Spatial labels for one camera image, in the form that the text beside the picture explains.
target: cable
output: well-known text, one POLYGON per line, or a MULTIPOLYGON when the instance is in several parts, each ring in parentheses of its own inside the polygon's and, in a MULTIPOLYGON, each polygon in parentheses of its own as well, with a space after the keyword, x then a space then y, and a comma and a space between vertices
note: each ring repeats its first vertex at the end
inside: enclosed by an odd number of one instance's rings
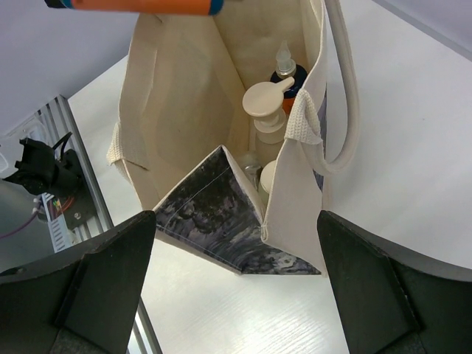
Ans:
POLYGON ((37 204, 35 206, 35 208, 32 210, 32 215, 31 217, 27 220, 26 223, 24 223, 23 225, 21 225, 20 227, 14 229, 13 231, 11 232, 8 232, 6 234, 3 234, 3 235, 0 235, 0 240, 6 238, 6 237, 9 237, 9 236, 12 236, 18 232, 20 232, 22 229, 24 229, 25 227, 27 227, 28 225, 30 225, 32 223, 33 220, 35 220, 36 216, 38 216, 38 213, 39 213, 39 208, 40 208, 40 204, 37 204))
POLYGON ((60 210, 62 213, 66 212, 66 210, 68 208, 70 208, 72 206, 72 204, 74 203, 74 197, 69 197, 67 198, 66 202, 64 203, 64 205, 60 206, 60 210))
POLYGON ((57 148, 60 147, 60 157, 59 159, 62 161, 64 157, 64 150, 66 149, 67 142, 69 141, 70 137, 72 136, 71 132, 68 132, 66 135, 64 135, 62 138, 58 140, 52 147, 53 150, 56 150, 57 148))

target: gray wall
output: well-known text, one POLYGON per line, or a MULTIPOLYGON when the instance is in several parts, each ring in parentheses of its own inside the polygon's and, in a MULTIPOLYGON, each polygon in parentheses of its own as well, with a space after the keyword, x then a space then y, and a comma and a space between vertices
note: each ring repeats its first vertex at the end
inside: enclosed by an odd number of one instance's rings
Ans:
POLYGON ((471 0, 374 0, 472 60, 471 0))
MULTIPOLYGON (((0 180, 0 235, 30 218, 33 198, 23 187, 0 180)), ((0 240, 0 272, 53 253, 47 224, 34 220, 19 233, 0 240)))
POLYGON ((136 19, 49 9, 42 0, 1 0, 0 136, 123 58, 136 19))

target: red wire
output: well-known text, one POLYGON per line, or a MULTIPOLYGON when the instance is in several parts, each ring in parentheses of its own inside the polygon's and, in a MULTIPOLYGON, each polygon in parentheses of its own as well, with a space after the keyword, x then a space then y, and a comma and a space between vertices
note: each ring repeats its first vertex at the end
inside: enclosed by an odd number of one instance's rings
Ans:
POLYGON ((69 197, 67 198, 66 202, 64 203, 64 205, 60 206, 60 210, 62 213, 66 212, 66 210, 68 208, 70 208, 72 206, 72 204, 74 203, 74 197, 69 197))

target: pump dispenser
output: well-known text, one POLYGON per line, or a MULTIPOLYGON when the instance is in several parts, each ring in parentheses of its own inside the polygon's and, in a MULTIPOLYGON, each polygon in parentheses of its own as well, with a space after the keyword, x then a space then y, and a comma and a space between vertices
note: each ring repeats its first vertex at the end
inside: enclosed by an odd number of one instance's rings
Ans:
POLYGON ((243 108, 254 119, 256 153, 262 166, 279 155, 287 128, 283 94, 294 82, 288 77, 279 83, 257 83, 244 94, 243 108))
POLYGON ((303 66, 298 65, 295 63, 295 60, 292 59, 287 41, 282 42, 275 59, 277 60, 277 67, 271 76, 271 82, 279 83, 287 77, 293 77, 295 80, 294 84, 285 91, 282 104, 286 114, 290 114, 296 94, 298 94, 298 91, 302 88, 308 73, 303 66))

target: white wall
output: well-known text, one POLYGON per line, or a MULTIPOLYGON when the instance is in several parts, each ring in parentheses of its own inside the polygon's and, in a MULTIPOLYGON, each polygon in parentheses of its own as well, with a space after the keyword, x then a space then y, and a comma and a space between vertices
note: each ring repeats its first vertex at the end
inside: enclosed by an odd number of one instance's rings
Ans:
POLYGON ((0 1, 0 136, 123 58, 136 17, 0 1))
POLYGON ((472 2, 469 0, 374 1, 472 60, 472 2))

